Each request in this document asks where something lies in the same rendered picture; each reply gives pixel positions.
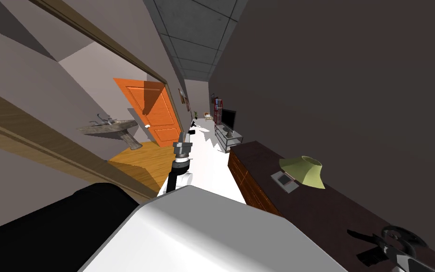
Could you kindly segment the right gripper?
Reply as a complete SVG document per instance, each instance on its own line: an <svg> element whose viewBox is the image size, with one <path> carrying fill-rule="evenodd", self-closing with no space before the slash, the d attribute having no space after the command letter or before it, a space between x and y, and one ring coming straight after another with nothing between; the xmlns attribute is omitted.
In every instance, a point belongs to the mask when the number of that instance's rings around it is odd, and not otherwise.
<svg viewBox="0 0 435 272"><path fill-rule="evenodd" d="M355 232L350 229L347 230L347 233L356 239L363 240L376 245L376 247L356 255L358 260L365 266L371 267L382 261L388 260L388 257L385 255L382 248L379 246L379 236L377 236L376 234L373 234L372 236L368 236L365 234Z"/></svg>

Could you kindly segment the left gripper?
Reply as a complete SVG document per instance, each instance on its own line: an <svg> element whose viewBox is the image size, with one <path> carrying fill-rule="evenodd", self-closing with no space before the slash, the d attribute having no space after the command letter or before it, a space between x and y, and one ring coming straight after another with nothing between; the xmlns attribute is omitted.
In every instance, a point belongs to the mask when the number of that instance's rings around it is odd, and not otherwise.
<svg viewBox="0 0 435 272"><path fill-rule="evenodd" d="M185 135L181 132L178 141L173 143L173 148L176 157L188 157L192 149L192 143L185 142Z"/></svg>

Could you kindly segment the orange panel door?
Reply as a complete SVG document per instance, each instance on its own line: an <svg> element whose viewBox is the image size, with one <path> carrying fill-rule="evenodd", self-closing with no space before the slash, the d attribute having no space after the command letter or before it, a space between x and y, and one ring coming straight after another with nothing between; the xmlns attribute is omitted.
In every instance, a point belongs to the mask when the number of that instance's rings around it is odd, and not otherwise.
<svg viewBox="0 0 435 272"><path fill-rule="evenodd" d="M165 86L161 82L114 78L133 109L160 147L177 142L181 129Z"/></svg>

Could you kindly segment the red shelf rack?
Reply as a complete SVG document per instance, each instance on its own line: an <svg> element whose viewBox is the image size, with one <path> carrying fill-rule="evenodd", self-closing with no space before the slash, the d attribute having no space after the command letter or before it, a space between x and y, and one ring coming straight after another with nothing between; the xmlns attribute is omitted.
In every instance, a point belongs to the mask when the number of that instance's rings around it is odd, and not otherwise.
<svg viewBox="0 0 435 272"><path fill-rule="evenodd" d="M222 123L222 108L223 102L218 97L214 99L214 122L216 125L220 125Z"/></svg>

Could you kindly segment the television on metal stand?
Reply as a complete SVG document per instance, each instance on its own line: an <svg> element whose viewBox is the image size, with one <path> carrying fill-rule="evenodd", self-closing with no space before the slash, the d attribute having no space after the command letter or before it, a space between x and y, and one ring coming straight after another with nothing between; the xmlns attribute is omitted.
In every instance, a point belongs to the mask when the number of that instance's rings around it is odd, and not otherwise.
<svg viewBox="0 0 435 272"><path fill-rule="evenodd" d="M215 124L215 135L222 151L230 153L231 148L243 142L243 136L234 130L236 111L222 109L222 123Z"/></svg>

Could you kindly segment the dark wooden dresser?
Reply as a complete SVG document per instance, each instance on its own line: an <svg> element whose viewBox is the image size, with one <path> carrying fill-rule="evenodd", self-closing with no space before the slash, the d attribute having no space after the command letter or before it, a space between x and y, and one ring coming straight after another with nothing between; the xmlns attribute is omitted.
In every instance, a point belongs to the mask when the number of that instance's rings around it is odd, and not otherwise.
<svg viewBox="0 0 435 272"><path fill-rule="evenodd" d="M309 156L323 164L323 189L285 192L272 178L279 160ZM423 166L399 166L379 147L246 142L231 148L229 166L244 198L291 221L349 272L386 272L390 261L364 266L356 257L372 245L347 230L379 234L386 225L412 231L428 244L419 260L435 268L435 189Z"/></svg>

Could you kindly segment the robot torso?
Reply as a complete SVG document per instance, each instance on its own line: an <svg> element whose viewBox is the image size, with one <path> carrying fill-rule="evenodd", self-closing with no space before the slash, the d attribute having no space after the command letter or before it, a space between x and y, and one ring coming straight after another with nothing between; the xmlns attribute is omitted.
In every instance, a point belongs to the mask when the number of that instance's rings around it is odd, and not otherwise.
<svg viewBox="0 0 435 272"><path fill-rule="evenodd" d="M78 272L347 272L287 219L194 186L152 199Z"/></svg>

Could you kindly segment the green lampshade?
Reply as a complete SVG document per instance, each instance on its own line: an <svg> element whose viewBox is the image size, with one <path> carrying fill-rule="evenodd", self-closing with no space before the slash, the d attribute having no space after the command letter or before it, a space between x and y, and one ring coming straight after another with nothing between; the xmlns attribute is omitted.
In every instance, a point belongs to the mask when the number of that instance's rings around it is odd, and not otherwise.
<svg viewBox="0 0 435 272"><path fill-rule="evenodd" d="M321 179L322 164L308 156L280 159L280 168L291 178L308 187L325 189Z"/></svg>

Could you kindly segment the framed wall picture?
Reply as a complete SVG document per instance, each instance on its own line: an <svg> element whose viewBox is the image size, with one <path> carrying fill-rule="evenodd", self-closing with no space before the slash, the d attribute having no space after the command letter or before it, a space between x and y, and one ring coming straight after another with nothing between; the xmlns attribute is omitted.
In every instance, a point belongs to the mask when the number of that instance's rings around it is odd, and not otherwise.
<svg viewBox="0 0 435 272"><path fill-rule="evenodd" d="M190 112L190 104L189 104L189 100L188 100L187 96L185 95L185 93L182 90L178 89L178 91L179 91L181 103L185 104L187 112Z"/></svg>

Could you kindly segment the grey pedestal sink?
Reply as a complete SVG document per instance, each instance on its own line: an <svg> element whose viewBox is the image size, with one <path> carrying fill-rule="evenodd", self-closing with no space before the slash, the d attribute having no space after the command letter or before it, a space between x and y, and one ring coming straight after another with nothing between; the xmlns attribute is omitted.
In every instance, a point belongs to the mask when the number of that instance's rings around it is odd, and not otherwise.
<svg viewBox="0 0 435 272"><path fill-rule="evenodd" d="M131 150L137 150L143 147L128 131L128 129L137 127L138 123L132 120L116 120L110 116L104 119L97 114L97 118L100 122L90 121L92 125L87 127L77 128L84 135L101 136L105 138L122 139L129 145Z"/></svg>

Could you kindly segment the grey picture frame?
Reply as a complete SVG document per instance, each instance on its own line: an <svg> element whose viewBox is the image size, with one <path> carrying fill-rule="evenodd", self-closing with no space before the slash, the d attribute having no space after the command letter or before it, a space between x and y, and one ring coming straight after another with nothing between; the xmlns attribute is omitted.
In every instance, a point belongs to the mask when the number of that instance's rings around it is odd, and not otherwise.
<svg viewBox="0 0 435 272"><path fill-rule="evenodd" d="M271 178L286 192L291 193L299 187L296 180L289 174L283 171L279 171L271 175Z"/></svg>

